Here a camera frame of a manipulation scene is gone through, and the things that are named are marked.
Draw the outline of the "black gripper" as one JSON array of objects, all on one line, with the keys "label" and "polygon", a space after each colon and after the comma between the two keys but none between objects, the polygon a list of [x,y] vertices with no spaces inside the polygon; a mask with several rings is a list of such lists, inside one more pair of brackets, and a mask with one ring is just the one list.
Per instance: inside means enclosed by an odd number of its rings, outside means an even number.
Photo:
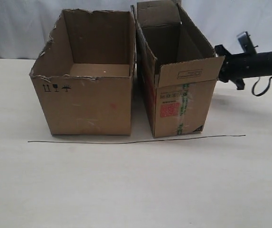
[{"label": "black gripper", "polygon": [[244,57],[244,53],[231,54],[223,45],[216,45],[214,47],[215,53],[221,57],[224,56],[224,61],[219,71],[218,79],[223,83],[233,82],[236,85],[237,90],[244,90],[245,83],[240,76],[234,76],[237,72],[233,63]]}]

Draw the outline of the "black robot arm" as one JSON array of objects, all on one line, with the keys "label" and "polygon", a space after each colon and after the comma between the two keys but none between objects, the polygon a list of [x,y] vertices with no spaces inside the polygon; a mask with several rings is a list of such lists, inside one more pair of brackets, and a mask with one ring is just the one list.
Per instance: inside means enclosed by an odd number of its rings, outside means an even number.
[{"label": "black robot arm", "polygon": [[218,79],[223,83],[233,82],[237,90],[244,90],[245,78],[272,76],[272,51],[231,54],[223,45],[217,45],[215,52],[224,57]]}]

